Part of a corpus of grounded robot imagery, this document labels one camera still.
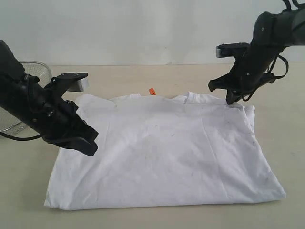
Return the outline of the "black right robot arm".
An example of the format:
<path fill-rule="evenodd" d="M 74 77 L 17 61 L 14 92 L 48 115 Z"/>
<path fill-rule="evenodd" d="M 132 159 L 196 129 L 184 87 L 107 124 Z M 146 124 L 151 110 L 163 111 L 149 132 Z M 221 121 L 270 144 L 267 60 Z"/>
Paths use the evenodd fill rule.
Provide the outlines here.
<path fill-rule="evenodd" d="M 284 49 L 304 44 L 304 9 L 285 10 L 279 14 L 264 12 L 255 22 L 250 43 L 220 44 L 216 47 L 218 58 L 234 57 L 235 62 L 229 73 L 208 83 L 209 90 L 226 90 L 228 104 L 240 100 L 246 102 L 258 88 L 282 78 L 274 75 L 272 70 L 277 59 L 289 65 L 287 59 L 281 56 Z"/>

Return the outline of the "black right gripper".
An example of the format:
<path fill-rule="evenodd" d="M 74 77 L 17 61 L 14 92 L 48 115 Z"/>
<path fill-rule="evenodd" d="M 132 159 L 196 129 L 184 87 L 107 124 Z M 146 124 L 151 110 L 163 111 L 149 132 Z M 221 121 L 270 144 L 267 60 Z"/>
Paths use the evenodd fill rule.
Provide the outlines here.
<path fill-rule="evenodd" d="M 211 80 L 209 90 L 227 90 L 227 104 L 237 103 L 243 99 L 244 94 L 250 94 L 255 89 L 273 83 L 274 77 L 265 71 L 274 61 L 275 56 L 243 56 L 235 61 L 229 73 Z"/>

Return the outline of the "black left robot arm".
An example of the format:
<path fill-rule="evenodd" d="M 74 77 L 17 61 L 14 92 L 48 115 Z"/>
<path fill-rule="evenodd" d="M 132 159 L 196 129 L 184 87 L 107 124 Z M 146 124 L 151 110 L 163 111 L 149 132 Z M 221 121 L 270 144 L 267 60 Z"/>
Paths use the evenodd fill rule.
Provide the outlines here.
<path fill-rule="evenodd" d="M 42 138 L 94 156 L 98 132 L 78 116 L 75 102 L 62 98 L 66 91 L 82 92 L 87 77 L 88 73 L 62 73 L 41 87 L 39 78 L 27 74 L 8 45 L 0 42 L 0 105 L 38 133 L 28 141 Z"/>

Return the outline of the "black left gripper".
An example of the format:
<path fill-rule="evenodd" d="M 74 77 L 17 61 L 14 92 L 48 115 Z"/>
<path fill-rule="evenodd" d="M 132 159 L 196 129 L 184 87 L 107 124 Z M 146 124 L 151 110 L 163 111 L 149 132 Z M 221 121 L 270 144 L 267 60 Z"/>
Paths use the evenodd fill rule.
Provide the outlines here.
<path fill-rule="evenodd" d="M 40 99 L 42 123 L 45 125 L 41 137 L 47 143 L 94 156 L 98 149 L 95 143 L 98 132 L 76 114 L 77 109 L 71 101 Z"/>

